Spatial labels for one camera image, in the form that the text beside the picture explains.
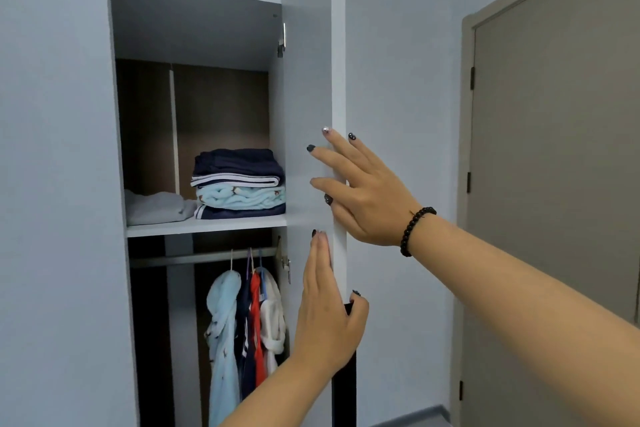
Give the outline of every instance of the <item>gray folded cloth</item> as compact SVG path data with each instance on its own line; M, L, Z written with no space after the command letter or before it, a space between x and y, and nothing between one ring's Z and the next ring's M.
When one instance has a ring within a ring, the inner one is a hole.
M164 191L151 196L141 196L125 189L124 204L129 226L184 221L191 218L196 211L196 201Z

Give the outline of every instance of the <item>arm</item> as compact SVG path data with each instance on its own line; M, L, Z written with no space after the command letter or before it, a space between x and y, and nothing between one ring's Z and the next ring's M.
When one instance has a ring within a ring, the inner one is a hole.
M351 295L351 315L342 304L329 242L314 234L291 357L229 415L221 427L298 427L334 374L347 364L364 334L369 303Z
M420 204L355 136L324 135L336 151L312 155L350 186L327 178L312 185L333 198L333 215L356 239L399 245ZM418 222L409 250L582 415L607 427L640 425L638 329L438 216Z

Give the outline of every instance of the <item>door frame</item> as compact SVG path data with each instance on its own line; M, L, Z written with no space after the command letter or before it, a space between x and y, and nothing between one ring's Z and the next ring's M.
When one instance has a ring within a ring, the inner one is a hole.
M467 229L467 173L471 157L471 116L473 91L471 90L471 68L474 66L476 29L503 12L526 0L495 0L475 14L462 20L462 55L460 68L460 128L458 141L458 196L456 197L456 223ZM460 381L462 377L464 306L454 300L453 335L451 345L451 391L449 397L451 423L461 427Z

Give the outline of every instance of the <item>forearm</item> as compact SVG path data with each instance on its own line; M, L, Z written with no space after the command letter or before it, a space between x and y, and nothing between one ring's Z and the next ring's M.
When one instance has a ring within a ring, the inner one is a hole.
M584 415L608 426L640 425L634 326L442 218L422 218L409 249Z
M315 368L295 358L288 359L221 427L298 427L330 380Z

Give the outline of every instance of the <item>beige door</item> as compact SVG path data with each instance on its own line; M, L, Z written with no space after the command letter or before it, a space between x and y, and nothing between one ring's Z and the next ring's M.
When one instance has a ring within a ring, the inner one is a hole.
M526 0L475 61L469 230L632 321L640 0ZM468 311L463 341L464 427L588 425Z

